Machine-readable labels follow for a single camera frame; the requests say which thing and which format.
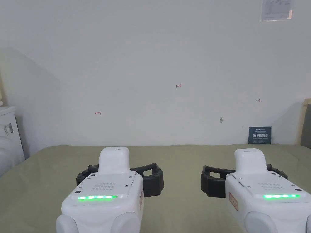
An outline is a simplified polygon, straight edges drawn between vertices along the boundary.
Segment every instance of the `sticker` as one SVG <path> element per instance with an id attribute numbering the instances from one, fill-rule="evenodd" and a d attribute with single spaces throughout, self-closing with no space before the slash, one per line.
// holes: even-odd
<path id="1" fill-rule="evenodd" d="M 140 199 L 139 199 L 139 209 L 142 209 L 142 199 L 144 198 L 144 190 L 142 190 L 142 193 L 140 194 Z"/>
<path id="2" fill-rule="evenodd" d="M 272 127 L 249 127 L 248 143 L 249 144 L 271 144 Z"/>
<path id="3" fill-rule="evenodd" d="M 261 21 L 288 20 L 293 15 L 294 0 L 263 0 Z"/>
<path id="4" fill-rule="evenodd" d="M 10 134 L 13 133 L 13 127 L 12 127 L 12 124 L 11 124 L 11 123 L 8 124 L 8 125 L 4 125 L 4 126 L 3 126 L 3 129 L 4 129 L 5 134 L 6 134 L 7 136 L 9 136 Z"/>
<path id="5" fill-rule="evenodd" d="M 232 196 L 231 193 L 229 193 L 229 201 L 231 202 L 231 204 L 234 206 L 234 208 L 239 211 L 239 203 L 238 201 Z"/>

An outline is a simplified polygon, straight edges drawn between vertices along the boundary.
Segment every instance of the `white wall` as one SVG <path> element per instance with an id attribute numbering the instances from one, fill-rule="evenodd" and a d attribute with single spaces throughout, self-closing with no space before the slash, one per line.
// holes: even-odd
<path id="1" fill-rule="evenodd" d="M 249 126 L 296 143 L 311 93 L 311 1 L 297 0 L 291 21 L 260 23 L 260 7 L 1 0 L 0 74 L 26 151 L 239 144 Z"/>

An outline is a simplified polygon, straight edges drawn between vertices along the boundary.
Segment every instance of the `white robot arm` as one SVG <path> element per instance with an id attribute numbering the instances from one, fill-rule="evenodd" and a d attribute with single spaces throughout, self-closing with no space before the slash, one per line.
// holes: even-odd
<path id="1" fill-rule="evenodd" d="M 311 233 L 311 195 L 266 165 L 260 150 L 239 149 L 234 155 L 236 170 L 203 167 L 202 191 L 226 198 L 245 233 Z"/>
<path id="2" fill-rule="evenodd" d="M 143 177 L 147 170 L 152 175 Z M 144 197 L 159 195 L 163 187 L 163 171 L 155 163 L 130 169 L 126 147 L 107 147 L 98 166 L 78 175 L 77 188 L 62 203 L 56 231 L 139 233 Z"/>

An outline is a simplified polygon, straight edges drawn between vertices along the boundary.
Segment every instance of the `green led light strip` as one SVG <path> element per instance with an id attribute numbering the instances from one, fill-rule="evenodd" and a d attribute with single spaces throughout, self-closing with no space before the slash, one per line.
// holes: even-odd
<path id="1" fill-rule="evenodd" d="M 298 194 L 277 194 L 277 195 L 264 195 L 266 199 L 279 199 L 279 198 L 296 198 L 300 197 Z"/>
<path id="2" fill-rule="evenodd" d="M 110 198 L 117 198 L 118 196 L 86 196 L 86 197 L 78 197 L 80 200 L 84 199 L 110 199 Z"/>

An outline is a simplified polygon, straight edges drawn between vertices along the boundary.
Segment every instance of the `white cabinet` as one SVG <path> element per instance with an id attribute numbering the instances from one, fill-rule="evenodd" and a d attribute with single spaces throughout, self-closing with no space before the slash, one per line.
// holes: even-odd
<path id="1" fill-rule="evenodd" d="M 0 176 L 24 160 L 15 107 L 0 107 Z"/>

